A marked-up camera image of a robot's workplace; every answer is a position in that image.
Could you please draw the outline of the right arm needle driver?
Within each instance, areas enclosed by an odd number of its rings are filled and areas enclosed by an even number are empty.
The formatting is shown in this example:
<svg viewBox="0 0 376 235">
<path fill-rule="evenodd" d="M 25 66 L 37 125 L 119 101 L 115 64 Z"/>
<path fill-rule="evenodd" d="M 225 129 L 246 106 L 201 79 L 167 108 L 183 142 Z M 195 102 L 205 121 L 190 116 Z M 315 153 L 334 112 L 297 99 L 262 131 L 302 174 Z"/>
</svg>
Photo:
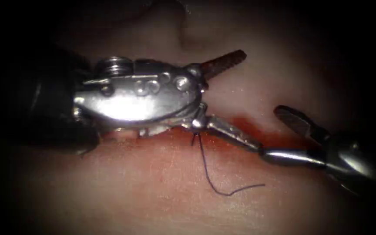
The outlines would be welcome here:
<svg viewBox="0 0 376 235">
<path fill-rule="evenodd" d="M 351 193 L 376 190 L 376 145 L 363 133 L 324 132 L 318 136 L 326 173 Z"/>
</svg>

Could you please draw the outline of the right arm needle driver jaw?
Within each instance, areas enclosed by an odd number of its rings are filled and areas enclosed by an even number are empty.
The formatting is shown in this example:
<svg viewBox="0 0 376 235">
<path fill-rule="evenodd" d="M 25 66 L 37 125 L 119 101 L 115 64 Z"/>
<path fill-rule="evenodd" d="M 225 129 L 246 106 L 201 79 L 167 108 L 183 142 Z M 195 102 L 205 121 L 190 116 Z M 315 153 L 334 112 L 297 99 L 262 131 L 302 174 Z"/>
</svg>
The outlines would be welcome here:
<svg viewBox="0 0 376 235">
<path fill-rule="evenodd" d="M 286 167 L 326 168 L 325 152 L 318 148 L 263 148 L 261 159 L 270 164 Z"/>
<path fill-rule="evenodd" d="M 296 134 L 312 140 L 315 143 L 326 143 L 331 134 L 317 125 L 303 112 L 286 105 L 278 105 L 273 110 L 274 115 Z"/>
</svg>

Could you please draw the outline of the left arm needle driver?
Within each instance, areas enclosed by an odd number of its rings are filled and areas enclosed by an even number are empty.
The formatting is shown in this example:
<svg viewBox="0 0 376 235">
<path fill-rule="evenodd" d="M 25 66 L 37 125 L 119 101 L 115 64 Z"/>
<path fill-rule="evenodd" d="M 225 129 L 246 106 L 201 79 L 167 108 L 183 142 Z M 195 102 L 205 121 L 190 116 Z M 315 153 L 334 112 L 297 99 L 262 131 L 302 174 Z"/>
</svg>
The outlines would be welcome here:
<svg viewBox="0 0 376 235">
<path fill-rule="evenodd" d="M 77 85 L 74 105 L 108 129 L 156 135 L 191 127 L 208 84 L 199 64 L 176 66 L 153 59 L 108 57 Z"/>
</svg>

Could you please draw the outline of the left arm needle driver jaw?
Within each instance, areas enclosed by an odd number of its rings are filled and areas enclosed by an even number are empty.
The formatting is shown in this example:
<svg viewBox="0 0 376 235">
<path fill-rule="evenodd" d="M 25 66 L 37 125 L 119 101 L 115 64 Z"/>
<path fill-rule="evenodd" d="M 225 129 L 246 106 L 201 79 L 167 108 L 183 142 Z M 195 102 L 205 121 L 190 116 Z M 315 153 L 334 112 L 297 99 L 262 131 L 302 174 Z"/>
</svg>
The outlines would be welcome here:
<svg viewBox="0 0 376 235">
<path fill-rule="evenodd" d="M 207 132 L 230 142 L 233 145 L 244 148 L 254 153 L 262 153 L 263 145 L 253 136 L 237 128 L 227 120 L 210 116 L 199 116 L 193 120 L 193 129 L 199 132 Z"/>
<path fill-rule="evenodd" d="M 243 50 L 235 50 L 201 63 L 201 73 L 205 80 L 210 80 L 226 70 L 242 63 L 247 58 Z"/>
</svg>

